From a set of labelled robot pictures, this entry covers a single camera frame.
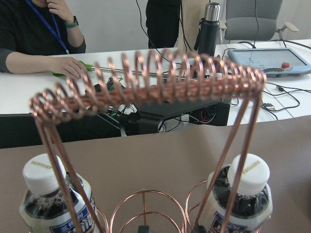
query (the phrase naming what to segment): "silver thermos lid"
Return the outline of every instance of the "silver thermos lid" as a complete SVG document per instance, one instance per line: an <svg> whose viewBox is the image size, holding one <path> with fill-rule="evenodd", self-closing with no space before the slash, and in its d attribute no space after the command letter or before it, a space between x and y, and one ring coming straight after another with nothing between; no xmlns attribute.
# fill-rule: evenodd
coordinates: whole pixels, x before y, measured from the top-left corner
<svg viewBox="0 0 311 233"><path fill-rule="evenodd" d="M205 20L215 22L219 20L220 4L217 2L211 2L205 6Z"/></svg>

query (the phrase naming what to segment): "white bottle cap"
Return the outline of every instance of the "white bottle cap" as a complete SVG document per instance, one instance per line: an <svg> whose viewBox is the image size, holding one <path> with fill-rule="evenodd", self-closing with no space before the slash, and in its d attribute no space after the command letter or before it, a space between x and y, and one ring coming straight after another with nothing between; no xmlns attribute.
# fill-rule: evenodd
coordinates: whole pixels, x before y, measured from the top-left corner
<svg viewBox="0 0 311 233"><path fill-rule="evenodd" d="M62 175L65 178L66 170L57 156ZM57 178L51 165L48 154L40 154L29 160L23 169L23 176L28 189L37 195L45 195L59 188Z"/></svg>
<svg viewBox="0 0 311 233"><path fill-rule="evenodd" d="M234 182L234 177L237 172L240 155L234 158L228 170L228 181L230 187ZM270 176L270 170L266 162L254 154L247 154L240 183L238 186L238 193L241 195L254 196L260 193Z"/></svg>

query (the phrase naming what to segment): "brown table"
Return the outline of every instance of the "brown table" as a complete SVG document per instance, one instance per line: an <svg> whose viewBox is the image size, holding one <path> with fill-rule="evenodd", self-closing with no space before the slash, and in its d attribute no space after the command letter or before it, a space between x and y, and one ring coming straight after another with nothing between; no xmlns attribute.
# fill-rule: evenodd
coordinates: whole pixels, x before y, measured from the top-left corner
<svg viewBox="0 0 311 233"><path fill-rule="evenodd" d="M122 199L143 188L167 192L184 206L190 188L214 170L230 128L200 125L178 132L65 145L76 171L90 182L97 206L110 219ZM241 125L226 163L240 153L245 129L246 125ZM256 125L249 152L262 157L270 167L268 183L274 205L272 217L264 223L262 232L311 232L310 151L311 116ZM2 233L27 232L18 214L26 190L21 171L30 158L44 152L44 146L0 150ZM194 194L191 202L200 201L200 195L199 192ZM147 210L155 207L177 216L169 203L151 198L153 196L146 196ZM135 211L141 211L137 201L141 202L140 198L123 208L122 214L117 216L116 226L131 216L127 215L129 212L134 215L138 213ZM165 220L160 217L148 219L164 226Z"/></svg>

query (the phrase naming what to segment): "office chair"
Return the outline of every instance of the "office chair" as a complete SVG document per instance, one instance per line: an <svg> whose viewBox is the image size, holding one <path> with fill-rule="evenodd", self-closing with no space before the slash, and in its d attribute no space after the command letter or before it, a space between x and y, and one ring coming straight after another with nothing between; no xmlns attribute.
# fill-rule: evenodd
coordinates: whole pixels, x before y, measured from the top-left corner
<svg viewBox="0 0 311 233"><path fill-rule="evenodd" d="M226 40L268 41L276 32L280 39L282 32L289 28L299 31L292 23L285 22L278 28L276 19L283 0L227 0L226 22L220 22L220 30Z"/></svg>

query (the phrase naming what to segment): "copper wire rack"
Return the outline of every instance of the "copper wire rack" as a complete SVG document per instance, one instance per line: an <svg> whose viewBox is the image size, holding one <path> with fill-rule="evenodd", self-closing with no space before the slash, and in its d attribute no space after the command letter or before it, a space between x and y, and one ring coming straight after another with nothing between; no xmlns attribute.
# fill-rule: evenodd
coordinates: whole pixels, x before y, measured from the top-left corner
<svg viewBox="0 0 311 233"><path fill-rule="evenodd" d="M166 82L163 81L162 73L162 63L165 57L170 61ZM145 193L150 192L164 195L177 205L183 217L182 226L178 227L178 225L171 217L163 213L157 211L146 211L145 208L143 208L144 211L129 219L124 224L120 232L122 232L124 228L136 217L143 216L145 218L145 216L148 214L161 215L168 219L168 221L170 221L176 227L177 232L192 232L194 226L198 224L202 210L207 202L208 196L212 191L224 159L239 128L245 110L251 100L253 102L252 113L249 119L247 131L245 133L245 138L241 149L241 158L239 161L236 177L231 188L225 218L220 231L221 233L225 233L230 213L232 211L234 198L237 194L237 187L252 138L254 125L256 123L256 118L260 109L261 94L266 81L265 74L261 70L253 69L250 67L243 67L231 61L212 58L204 54L185 54L181 51L172 53L169 50L164 50L161 55L158 55L155 51L151 50L149 51L146 59L139 51L136 51L134 69L130 68L130 62L125 54L122 55L121 59L126 86L124 89L122 89L118 83L119 79L117 77L114 63L112 59L109 58L108 64L109 69L111 70L111 75L113 77L113 82L115 84L114 90L109 91L107 89L104 75L101 72L98 63L96 63L95 72L101 88L101 92L95 91L89 75L87 73L83 73L82 76L86 88L86 94L82 94L80 92L77 82L74 79L67 78L70 94L67 93L66 89L61 84L56 83L54 86L54 91L45 89L42 93L36 94L29 101L38 132L43 144L47 149L47 153L60 184L60 189L64 195L66 206L70 211L70 216L75 225L77 233L83 232L82 227L73 208L73 204L70 201L70 194L66 188L65 180L61 176L59 164L56 159L56 151L58 151L57 154L61 157L61 160L63 161L67 171L71 174L73 181L77 186L77 189L83 200L85 201L91 217L93 218L94 223L99 229L100 233L113 232L112 226L114 216L122 203L128 201L132 196L142 194L144 197ZM179 70L177 69L176 64L177 60L181 61ZM149 74L151 73L151 65L154 65L156 69L156 85L150 85ZM209 70L210 78L205 78L206 70ZM181 205L168 194L157 190L143 190L138 191L137 193L134 193L124 199L120 205L117 206L110 223L108 223L108 220L104 214L99 211L105 224L104 227L101 226L100 221L97 218L96 213L93 210L78 180L78 177L76 176L76 171L69 160L68 152L65 150L65 147L56 129L56 125L60 124L61 122L70 121L72 119L81 119L84 115L95 115L98 112L106 112L110 106L118 107L120 104L129 106L130 104L135 103L139 105L143 102L150 103L154 100L158 101L159 103L162 103L164 100L169 102L174 102L176 100L180 102L185 102L186 100L193 102L197 100L225 100L232 98L233 96L242 99L242 105L239 109L234 125L231 128L223 151L219 156L218 164L215 168L214 175L211 179L210 185L206 190L204 198L200 203L192 207L192 209L195 207L199 208L198 214L193 222L191 222L189 218L187 204L185 209L183 209Z"/></svg>

